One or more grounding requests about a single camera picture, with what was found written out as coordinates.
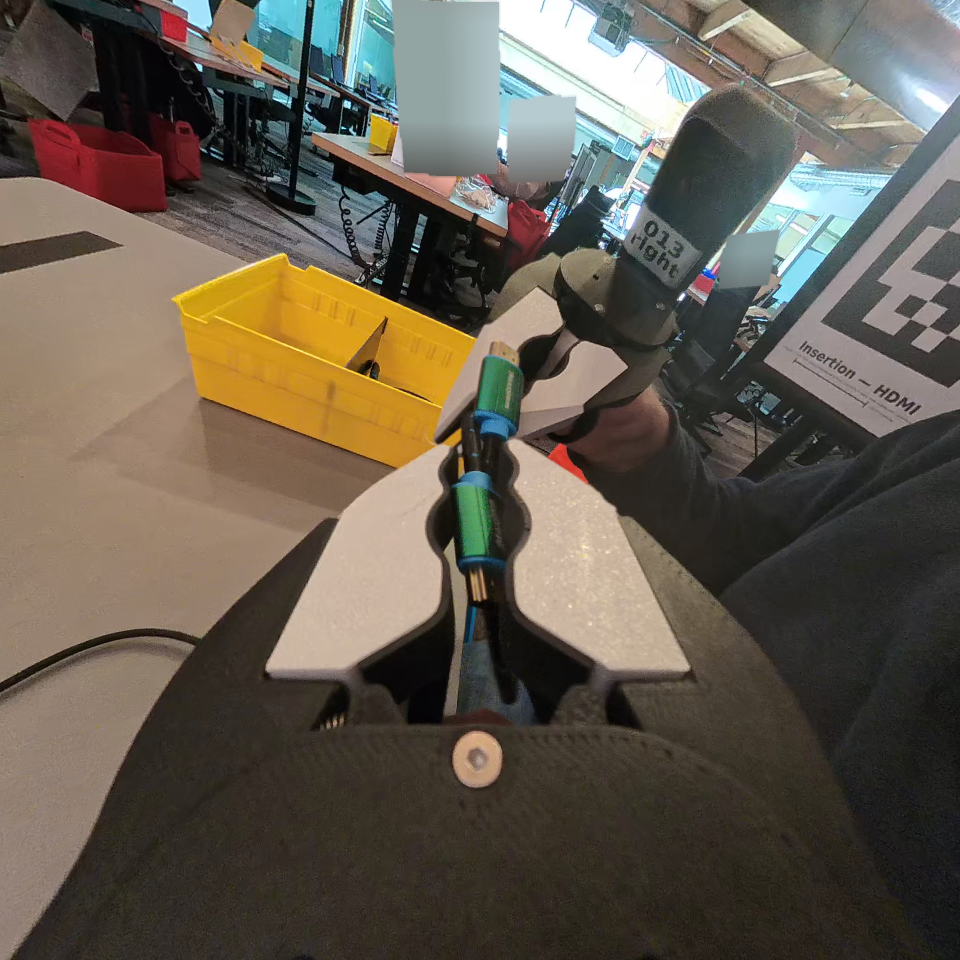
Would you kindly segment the black stand pole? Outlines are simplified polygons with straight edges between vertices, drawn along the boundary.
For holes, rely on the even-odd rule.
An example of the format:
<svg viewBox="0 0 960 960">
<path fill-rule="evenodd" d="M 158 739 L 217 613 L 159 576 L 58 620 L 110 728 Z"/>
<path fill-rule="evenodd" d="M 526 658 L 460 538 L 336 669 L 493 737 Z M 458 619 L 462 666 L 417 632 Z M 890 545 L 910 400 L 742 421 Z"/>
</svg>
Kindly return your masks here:
<svg viewBox="0 0 960 960">
<path fill-rule="evenodd" d="M 265 198 L 283 212 L 306 217 L 316 214 L 316 201 L 299 189 L 300 154 L 303 145 L 306 99 L 309 79 L 309 59 L 313 38 L 315 2 L 306 1 L 304 9 L 303 37 L 299 60 L 298 78 L 293 101 L 294 118 L 288 137 L 289 170 L 285 184 L 265 183 Z"/>
</svg>

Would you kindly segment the red bag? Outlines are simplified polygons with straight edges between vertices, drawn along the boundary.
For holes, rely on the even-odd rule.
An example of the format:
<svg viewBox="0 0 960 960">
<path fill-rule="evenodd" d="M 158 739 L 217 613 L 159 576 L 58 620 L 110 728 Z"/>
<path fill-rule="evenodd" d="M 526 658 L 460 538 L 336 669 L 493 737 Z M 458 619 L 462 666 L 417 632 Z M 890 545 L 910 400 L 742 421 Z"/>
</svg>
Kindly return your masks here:
<svg viewBox="0 0 960 960">
<path fill-rule="evenodd" d="M 172 121 L 149 113 L 152 150 L 162 161 L 170 184 L 191 184 L 202 179 L 200 138 L 186 121 Z"/>
</svg>

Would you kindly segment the red storage bin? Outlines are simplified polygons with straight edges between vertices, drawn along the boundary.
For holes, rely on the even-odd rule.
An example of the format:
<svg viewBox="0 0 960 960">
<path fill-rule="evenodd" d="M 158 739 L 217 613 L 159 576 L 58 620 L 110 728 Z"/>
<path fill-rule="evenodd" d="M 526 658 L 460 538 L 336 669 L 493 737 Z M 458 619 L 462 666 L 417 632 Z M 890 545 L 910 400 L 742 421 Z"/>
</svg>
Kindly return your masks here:
<svg viewBox="0 0 960 960">
<path fill-rule="evenodd" d="M 42 179 L 128 212 L 167 210 L 162 158 L 138 138 L 50 119 L 28 129 Z"/>
</svg>

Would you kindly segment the long wooden work desk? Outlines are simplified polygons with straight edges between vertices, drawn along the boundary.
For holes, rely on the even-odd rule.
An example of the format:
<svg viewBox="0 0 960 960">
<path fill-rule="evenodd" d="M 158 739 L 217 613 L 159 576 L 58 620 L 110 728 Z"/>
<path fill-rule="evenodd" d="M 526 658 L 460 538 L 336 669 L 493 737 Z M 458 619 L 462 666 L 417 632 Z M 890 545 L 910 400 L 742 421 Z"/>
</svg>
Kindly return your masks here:
<svg viewBox="0 0 960 960">
<path fill-rule="evenodd" d="M 105 125 L 158 148 L 159 121 L 188 124 L 202 143 L 221 146 L 232 165 L 254 165 L 271 124 L 286 126 L 286 159 L 293 127 L 304 119 L 298 89 L 262 73 L 237 54 L 216 48 L 174 14 L 167 2 L 75 2 L 93 38 Z"/>
</svg>

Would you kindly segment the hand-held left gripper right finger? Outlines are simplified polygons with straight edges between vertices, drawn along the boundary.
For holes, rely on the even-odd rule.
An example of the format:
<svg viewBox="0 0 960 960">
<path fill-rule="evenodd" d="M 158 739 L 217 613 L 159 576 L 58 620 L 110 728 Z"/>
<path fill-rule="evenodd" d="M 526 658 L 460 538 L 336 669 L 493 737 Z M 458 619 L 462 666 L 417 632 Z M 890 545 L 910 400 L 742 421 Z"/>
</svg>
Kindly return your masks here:
<svg viewBox="0 0 960 960">
<path fill-rule="evenodd" d="M 619 685 L 692 676 L 600 492 L 523 442 L 504 445 L 496 488 L 506 547 L 500 644 L 537 705 L 557 706 L 577 686 L 607 698 Z"/>
</svg>

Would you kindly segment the black mesh office chair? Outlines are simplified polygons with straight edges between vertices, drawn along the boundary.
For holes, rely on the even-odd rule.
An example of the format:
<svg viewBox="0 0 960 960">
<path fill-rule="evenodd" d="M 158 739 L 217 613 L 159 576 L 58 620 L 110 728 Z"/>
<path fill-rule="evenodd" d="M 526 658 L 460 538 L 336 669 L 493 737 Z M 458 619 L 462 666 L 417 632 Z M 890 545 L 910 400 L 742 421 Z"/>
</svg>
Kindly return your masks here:
<svg viewBox="0 0 960 960">
<path fill-rule="evenodd" d="M 534 244 L 532 253 L 512 255 L 507 268 L 510 278 L 522 266 L 556 255 L 563 257 L 579 249 L 597 249 L 603 234 L 603 222 L 614 205 L 597 186 L 592 186 L 583 199 L 572 208 L 545 239 Z"/>
<path fill-rule="evenodd" d="M 741 323 L 767 287 L 721 287 L 715 284 L 696 318 L 684 321 L 680 337 L 660 375 L 681 427 L 703 448 L 698 427 L 728 399 L 723 385 L 739 356 L 735 340 Z"/>
</svg>

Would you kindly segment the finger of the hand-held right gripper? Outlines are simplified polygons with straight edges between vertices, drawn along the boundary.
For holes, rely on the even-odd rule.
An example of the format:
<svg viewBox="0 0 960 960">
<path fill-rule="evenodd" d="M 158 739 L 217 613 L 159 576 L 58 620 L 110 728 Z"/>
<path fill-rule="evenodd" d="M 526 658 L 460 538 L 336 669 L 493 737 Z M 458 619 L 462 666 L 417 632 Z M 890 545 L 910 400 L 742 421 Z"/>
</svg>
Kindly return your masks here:
<svg viewBox="0 0 960 960">
<path fill-rule="evenodd" d="M 445 441 L 459 428 L 462 414 L 475 401 L 481 365 L 495 342 L 520 352 L 541 338 L 556 338 L 564 319 L 556 299 L 543 289 L 522 296 L 499 318 L 481 328 L 438 415 L 436 440 Z"/>
<path fill-rule="evenodd" d="M 518 437 L 539 438 L 575 423 L 587 403 L 627 369 L 612 349 L 572 333 L 559 334 L 524 393 Z"/>
</svg>

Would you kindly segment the person's black top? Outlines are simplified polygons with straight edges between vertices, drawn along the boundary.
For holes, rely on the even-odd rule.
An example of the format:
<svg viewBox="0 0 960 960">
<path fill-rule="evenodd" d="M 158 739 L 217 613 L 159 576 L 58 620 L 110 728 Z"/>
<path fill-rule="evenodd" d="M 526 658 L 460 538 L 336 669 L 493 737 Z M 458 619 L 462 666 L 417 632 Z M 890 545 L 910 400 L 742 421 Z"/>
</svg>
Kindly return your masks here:
<svg viewBox="0 0 960 960">
<path fill-rule="evenodd" d="M 958 593 L 775 557 L 724 598 L 796 693 L 877 867 L 958 958 Z"/>
</svg>

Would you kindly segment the wooden top office desk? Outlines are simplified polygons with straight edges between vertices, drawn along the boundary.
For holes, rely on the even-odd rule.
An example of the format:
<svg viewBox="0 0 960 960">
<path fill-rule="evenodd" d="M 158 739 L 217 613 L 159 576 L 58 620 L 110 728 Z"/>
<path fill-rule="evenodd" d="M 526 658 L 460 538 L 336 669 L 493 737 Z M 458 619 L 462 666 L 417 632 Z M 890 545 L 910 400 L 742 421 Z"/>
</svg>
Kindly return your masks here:
<svg viewBox="0 0 960 960">
<path fill-rule="evenodd" d="M 457 195 L 446 197 L 404 174 L 388 156 L 371 153 L 362 136 L 313 133 L 311 144 L 330 157 L 336 183 L 358 194 L 376 192 L 396 207 L 390 250 L 377 288 L 384 298 L 395 302 L 405 296 L 412 303 L 422 299 L 445 227 L 478 242 L 496 258 L 507 253 L 505 199 L 498 198 L 491 210 L 480 210 Z"/>
</svg>

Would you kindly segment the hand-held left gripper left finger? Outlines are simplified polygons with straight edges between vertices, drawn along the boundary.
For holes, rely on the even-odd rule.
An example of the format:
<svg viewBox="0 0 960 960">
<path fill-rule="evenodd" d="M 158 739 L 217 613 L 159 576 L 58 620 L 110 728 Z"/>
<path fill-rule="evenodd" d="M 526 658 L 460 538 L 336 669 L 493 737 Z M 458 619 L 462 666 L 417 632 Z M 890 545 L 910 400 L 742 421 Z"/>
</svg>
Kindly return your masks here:
<svg viewBox="0 0 960 960">
<path fill-rule="evenodd" d="M 274 681 L 380 685 L 396 702 L 450 669 L 453 450 L 428 450 L 346 507 L 266 662 Z"/>
</svg>

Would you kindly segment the yellow plastic bin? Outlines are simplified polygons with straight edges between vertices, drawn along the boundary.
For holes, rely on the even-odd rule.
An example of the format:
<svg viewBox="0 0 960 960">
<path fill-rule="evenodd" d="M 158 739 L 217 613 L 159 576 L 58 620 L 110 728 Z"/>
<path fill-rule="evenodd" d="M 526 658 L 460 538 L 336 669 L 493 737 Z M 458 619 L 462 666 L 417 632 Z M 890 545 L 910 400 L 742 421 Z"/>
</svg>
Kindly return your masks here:
<svg viewBox="0 0 960 960">
<path fill-rule="evenodd" d="M 434 445 L 474 337 L 279 254 L 178 294 L 198 395 L 399 468 Z"/>
</svg>

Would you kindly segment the framed marker sign board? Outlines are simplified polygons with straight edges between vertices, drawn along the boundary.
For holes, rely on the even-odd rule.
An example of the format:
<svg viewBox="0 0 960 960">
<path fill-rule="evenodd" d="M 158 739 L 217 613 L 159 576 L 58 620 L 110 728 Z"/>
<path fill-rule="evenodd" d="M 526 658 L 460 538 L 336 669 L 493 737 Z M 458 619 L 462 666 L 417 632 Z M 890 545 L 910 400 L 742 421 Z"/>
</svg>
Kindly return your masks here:
<svg viewBox="0 0 960 960">
<path fill-rule="evenodd" d="M 955 101 L 749 354 L 823 430 L 882 437 L 958 410 Z"/>
</svg>

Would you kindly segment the person's right forearm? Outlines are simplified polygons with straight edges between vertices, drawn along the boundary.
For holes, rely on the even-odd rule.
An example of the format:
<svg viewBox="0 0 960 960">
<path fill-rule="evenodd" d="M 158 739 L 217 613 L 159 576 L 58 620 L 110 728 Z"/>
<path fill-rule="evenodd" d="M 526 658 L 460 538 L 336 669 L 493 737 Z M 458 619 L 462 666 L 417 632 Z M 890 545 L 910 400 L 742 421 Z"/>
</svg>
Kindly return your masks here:
<svg viewBox="0 0 960 960">
<path fill-rule="evenodd" d="M 720 594 L 779 557 L 842 580 L 958 594 L 959 419 L 939 414 L 856 456 L 761 481 L 716 477 L 668 420 L 665 446 L 613 471 L 579 455 L 590 483 L 702 585 Z"/>
</svg>

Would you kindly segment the person's right hand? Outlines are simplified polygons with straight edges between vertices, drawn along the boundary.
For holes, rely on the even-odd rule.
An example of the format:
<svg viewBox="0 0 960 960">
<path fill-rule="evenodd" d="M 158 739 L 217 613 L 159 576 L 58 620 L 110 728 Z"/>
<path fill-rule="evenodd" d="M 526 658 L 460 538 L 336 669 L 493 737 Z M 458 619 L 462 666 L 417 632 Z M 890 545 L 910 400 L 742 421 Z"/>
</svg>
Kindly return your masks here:
<svg viewBox="0 0 960 960">
<path fill-rule="evenodd" d="M 673 416 L 656 385 L 631 402 L 606 407 L 582 437 L 565 438 L 568 456 L 586 471 L 629 474 L 666 449 Z"/>
</svg>

